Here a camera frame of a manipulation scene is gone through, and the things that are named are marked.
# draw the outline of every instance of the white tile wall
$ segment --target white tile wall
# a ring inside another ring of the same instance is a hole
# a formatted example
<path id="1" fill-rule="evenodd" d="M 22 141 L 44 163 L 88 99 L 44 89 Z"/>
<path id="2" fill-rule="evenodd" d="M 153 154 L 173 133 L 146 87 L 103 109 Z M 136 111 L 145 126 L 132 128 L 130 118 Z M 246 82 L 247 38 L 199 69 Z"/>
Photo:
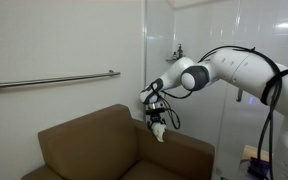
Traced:
<path id="1" fill-rule="evenodd" d="M 174 39 L 174 9 L 168 1 L 147 2 L 146 84 L 161 76 L 171 64 Z"/>
<path id="2" fill-rule="evenodd" d="M 174 13 L 175 39 L 172 51 L 176 51 L 177 45 L 181 43 L 184 55 L 197 62 L 206 52 L 221 45 L 256 47 L 274 61 L 288 66 L 288 0 L 212 1 L 174 9 Z M 161 31 L 159 35 L 163 36 L 165 32 Z M 171 51 L 169 44 L 159 45 L 154 48 Z M 158 68 L 148 68 L 150 78 L 147 82 L 164 73 L 157 73 L 157 70 L 166 70 L 170 66 L 163 59 L 158 59 L 163 55 L 151 56 L 156 57 L 156 61 L 151 61 L 150 66 L 158 62 Z M 181 88 L 171 92 L 185 94 Z M 244 145 L 257 146 L 268 112 L 268 108 L 252 95 L 244 92 L 240 103 L 235 101 L 236 95 L 234 86 L 219 81 L 193 93 L 186 100 L 170 100 L 182 119 L 179 132 L 216 146 L 214 179 L 221 176 L 235 179 Z M 282 118 L 276 113 L 274 137 L 277 137 Z"/>

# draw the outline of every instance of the armchair backrest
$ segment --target armchair backrest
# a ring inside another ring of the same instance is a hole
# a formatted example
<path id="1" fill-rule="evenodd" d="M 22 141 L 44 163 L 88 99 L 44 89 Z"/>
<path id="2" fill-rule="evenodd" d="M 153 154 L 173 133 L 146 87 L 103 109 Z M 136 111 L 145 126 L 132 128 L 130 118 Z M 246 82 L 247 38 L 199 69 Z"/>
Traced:
<path id="1" fill-rule="evenodd" d="M 129 109 L 114 105 L 38 134 L 45 163 L 65 179 L 118 179 L 137 158 Z"/>

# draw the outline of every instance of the armchair armrest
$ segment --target armchair armrest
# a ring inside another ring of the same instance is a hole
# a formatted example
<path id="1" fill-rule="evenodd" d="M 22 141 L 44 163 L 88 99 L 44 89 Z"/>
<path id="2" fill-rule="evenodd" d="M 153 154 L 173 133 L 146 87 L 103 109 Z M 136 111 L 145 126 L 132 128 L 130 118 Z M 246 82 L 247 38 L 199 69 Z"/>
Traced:
<path id="1" fill-rule="evenodd" d="M 64 180 L 47 166 L 42 166 L 22 177 L 22 180 Z"/>
<path id="2" fill-rule="evenodd" d="M 139 160 L 146 159 L 190 179 L 211 179 L 214 146 L 169 130 L 161 143 L 145 123 L 134 120 L 134 124 Z"/>

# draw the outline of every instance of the wire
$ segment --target wire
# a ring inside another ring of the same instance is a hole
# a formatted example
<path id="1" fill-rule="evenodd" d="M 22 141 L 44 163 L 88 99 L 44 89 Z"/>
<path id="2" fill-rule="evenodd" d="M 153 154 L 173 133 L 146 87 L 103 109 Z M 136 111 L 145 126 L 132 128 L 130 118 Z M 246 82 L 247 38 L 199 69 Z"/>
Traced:
<path id="1" fill-rule="evenodd" d="M 189 92 L 188 94 L 186 94 L 185 96 L 178 97 L 178 96 L 174 96 L 174 95 L 172 95 L 172 94 L 170 94 L 170 93 L 167 93 L 167 92 L 165 92 L 165 91 L 162 91 L 162 92 L 165 93 L 166 95 L 172 97 L 172 98 L 175 98 L 175 99 L 185 99 L 185 98 L 189 97 L 189 96 L 193 93 L 193 91 L 190 91 L 190 92 Z"/>
<path id="2" fill-rule="evenodd" d="M 177 130 L 177 129 L 180 129 L 180 128 L 181 128 L 181 120 L 180 120 L 179 116 L 177 115 L 177 113 L 172 109 L 170 103 L 169 103 L 165 98 L 163 98 L 163 97 L 154 89 L 153 84 L 151 84 L 151 88 L 152 88 L 154 94 L 156 94 L 156 96 L 157 96 L 157 98 L 158 98 L 157 101 L 160 99 L 160 100 L 163 102 L 163 104 L 164 104 L 164 106 L 165 106 L 165 110 L 167 111 L 167 113 L 168 113 L 168 115 L 169 115 L 169 117 L 170 117 L 170 119 L 171 119 L 171 122 L 172 122 L 172 124 L 173 124 L 173 127 L 174 127 L 176 130 Z M 168 95 L 168 96 L 170 96 L 170 97 L 179 98 L 179 99 L 186 98 L 186 97 L 188 97 L 188 96 L 190 96 L 190 95 L 192 94 L 192 92 L 190 92 L 189 94 L 187 94 L 187 95 L 185 95 L 185 96 L 183 96 L 183 97 L 177 97 L 177 96 L 171 95 L 171 94 L 169 94 L 169 93 L 166 93 L 165 91 L 163 91 L 163 93 L 165 93 L 166 95 Z M 174 117 L 173 117 L 173 113 L 174 113 L 175 116 L 176 116 L 177 125 L 175 124 L 175 120 L 174 120 Z"/>
<path id="3" fill-rule="evenodd" d="M 241 50 L 251 50 L 251 49 L 247 49 L 247 48 L 245 48 L 245 47 L 240 47 L 240 46 L 221 46 L 221 47 L 215 48 L 215 49 L 209 51 L 208 53 L 206 53 L 206 54 L 200 59 L 200 61 L 198 61 L 198 62 L 200 63 L 200 62 L 204 61 L 207 57 L 215 54 L 215 53 L 216 53 L 216 50 L 218 50 L 218 49 L 223 49 L 223 48 L 239 48 L 239 49 L 241 49 Z"/>

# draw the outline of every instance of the wall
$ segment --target wall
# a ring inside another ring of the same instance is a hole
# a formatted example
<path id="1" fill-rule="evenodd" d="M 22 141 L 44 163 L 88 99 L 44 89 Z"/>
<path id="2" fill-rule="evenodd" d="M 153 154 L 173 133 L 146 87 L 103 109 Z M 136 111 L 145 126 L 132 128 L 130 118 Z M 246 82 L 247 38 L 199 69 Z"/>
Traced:
<path id="1" fill-rule="evenodd" d="M 147 1 L 146 84 L 161 76 L 170 66 L 174 41 L 174 10 L 164 0 Z"/>
<path id="2" fill-rule="evenodd" d="M 180 8 L 180 7 L 188 7 L 188 6 L 192 6 L 195 4 L 199 4 L 202 2 L 207 2 L 207 1 L 211 1 L 211 0 L 167 0 L 168 2 L 171 3 L 171 5 L 174 8 Z"/>
<path id="3" fill-rule="evenodd" d="M 41 166 L 37 133 L 122 103 L 142 118 L 143 2 L 0 0 L 0 81 L 121 76 L 0 90 L 0 180 Z"/>

